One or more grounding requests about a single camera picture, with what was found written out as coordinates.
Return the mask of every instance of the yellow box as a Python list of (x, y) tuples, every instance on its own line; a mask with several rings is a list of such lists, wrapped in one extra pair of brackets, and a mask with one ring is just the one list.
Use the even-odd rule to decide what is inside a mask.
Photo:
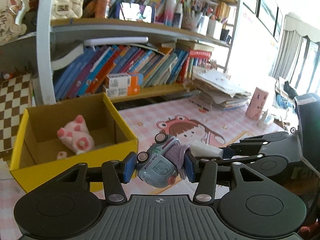
[[(57, 137), (57, 130), (81, 114), (96, 147), (75, 155)], [(65, 100), (55, 105), (25, 110), (12, 152), (10, 172), (20, 186), (30, 192), (71, 166), (85, 162), (98, 167), (109, 160), (123, 160), (137, 152), (138, 138), (122, 119), (105, 93)], [(59, 151), (68, 158), (57, 160)], [(91, 191), (102, 189), (102, 183), (91, 183)]]

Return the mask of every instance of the cartoon girl face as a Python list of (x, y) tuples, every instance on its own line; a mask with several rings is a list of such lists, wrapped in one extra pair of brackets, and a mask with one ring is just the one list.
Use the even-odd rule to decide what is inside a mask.
[(182, 144), (201, 140), (204, 143), (222, 147), (225, 139), (218, 133), (210, 130), (197, 120), (189, 120), (183, 115), (176, 115), (175, 119), (166, 122), (158, 122), (158, 128), (163, 133), (176, 136)]

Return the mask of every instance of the pink cylinder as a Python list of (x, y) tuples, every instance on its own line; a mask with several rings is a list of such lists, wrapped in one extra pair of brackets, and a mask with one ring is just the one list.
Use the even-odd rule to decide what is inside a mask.
[(252, 120), (258, 121), (268, 95), (268, 91), (256, 88), (245, 115)]

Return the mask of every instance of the white eraser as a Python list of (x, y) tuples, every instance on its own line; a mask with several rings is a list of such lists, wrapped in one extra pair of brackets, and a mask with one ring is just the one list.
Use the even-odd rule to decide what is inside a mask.
[(211, 157), (219, 158), (223, 157), (223, 150), (215, 146), (206, 144), (202, 141), (195, 141), (190, 144), (191, 153), (194, 157)]

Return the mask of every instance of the curtain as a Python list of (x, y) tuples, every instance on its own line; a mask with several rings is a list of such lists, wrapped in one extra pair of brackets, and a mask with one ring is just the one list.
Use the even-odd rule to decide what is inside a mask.
[(290, 80), (297, 63), (302, 43), (302, 36), (297, 31), (283, 31), (278, 58), (271, 76)]

